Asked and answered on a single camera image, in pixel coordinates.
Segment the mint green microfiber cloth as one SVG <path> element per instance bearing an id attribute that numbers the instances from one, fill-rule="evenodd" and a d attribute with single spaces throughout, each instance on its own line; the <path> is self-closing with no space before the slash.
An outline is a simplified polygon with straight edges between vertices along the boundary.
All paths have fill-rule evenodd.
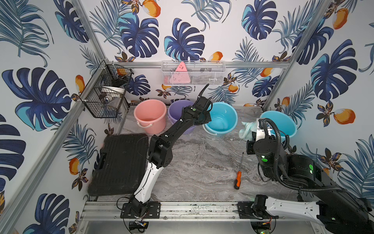
<path id="1" fill-rule="evenodd" d="M 255 122 L 242 122 L 243 129 L 239 131 L 239 138 L 242 140 L 253 141 L 256 139 L 258 123 Z"/>

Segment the teal bucket with white handle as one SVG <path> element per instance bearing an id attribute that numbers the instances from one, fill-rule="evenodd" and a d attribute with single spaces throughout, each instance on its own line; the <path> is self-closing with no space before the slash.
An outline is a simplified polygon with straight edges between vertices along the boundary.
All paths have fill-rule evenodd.
<path id="1" fill-rule="evenodd" d="M 222 136 L 235 129 L 238 123 L 236 110 L 225 102 L 215 102 L 211 109 L 211 121 L 203 125 L 203 129 L 210 135 Z"/>

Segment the purple plastic bucket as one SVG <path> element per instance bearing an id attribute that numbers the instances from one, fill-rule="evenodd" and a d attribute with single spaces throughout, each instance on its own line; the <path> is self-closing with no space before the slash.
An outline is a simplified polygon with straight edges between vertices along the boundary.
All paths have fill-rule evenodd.
<path id="1" fill-rule="evenodd" d="M 173 102 L 168 108 L 168 118 L 172 124 L 175 124 L 180 120 L 184 107 L 193 105 L 194 103 L 190 100 L 177 100 Z"/>

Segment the pink plastic bucket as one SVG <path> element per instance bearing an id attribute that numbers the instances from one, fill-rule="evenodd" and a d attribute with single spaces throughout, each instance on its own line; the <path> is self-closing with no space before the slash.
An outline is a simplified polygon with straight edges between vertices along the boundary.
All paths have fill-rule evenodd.
<path id="1" fill-rule="evenodd" d="M 163 132 L 166 127 L 166 105 L 157 99 L 149 99 L 135 107 L 134 117 L 137 125 L 150 135 Z"/>

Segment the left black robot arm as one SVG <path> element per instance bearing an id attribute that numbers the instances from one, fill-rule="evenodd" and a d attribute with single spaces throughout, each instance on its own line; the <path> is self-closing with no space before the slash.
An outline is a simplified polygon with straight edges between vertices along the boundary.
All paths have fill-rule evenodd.
<path id="1" fill-rule="evenodd" d="M 183 108 L 181 118 L 171 128 L 159 136 L 151 137 L 145 174 L 134 194 L 130 196 L 124 208 L 125 213 L 135 217 L 146 215 L 153 187 L 162 170 L 172 161 L 174 143 L 190 127 L 209 123 L 212 107 L 213 103 L 210 99 L 199 96 L 193 105 Z"/>

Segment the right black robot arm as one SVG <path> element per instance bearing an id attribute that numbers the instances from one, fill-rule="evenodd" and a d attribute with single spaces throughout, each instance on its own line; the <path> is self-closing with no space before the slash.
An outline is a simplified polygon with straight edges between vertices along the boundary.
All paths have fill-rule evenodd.
<path id="1" fill-rule="evenodd" d="M 247 153 L 255 155 L 261 177 L 278 182 L 297 192 L 308 192 L 318 198 L 306 202 L 279 200 L 256 195 L 244 215 L 256 219 L 276 220 L 282 216 L 317 223 L 333 234 L 372 234 L 374 222 L 367 199 L 361 199 L 336 184 L 314 161 L 303 155 L 287 155 L 289 136 L 274 121 L 258 119 L 256 140 L 247 143 Z"/>

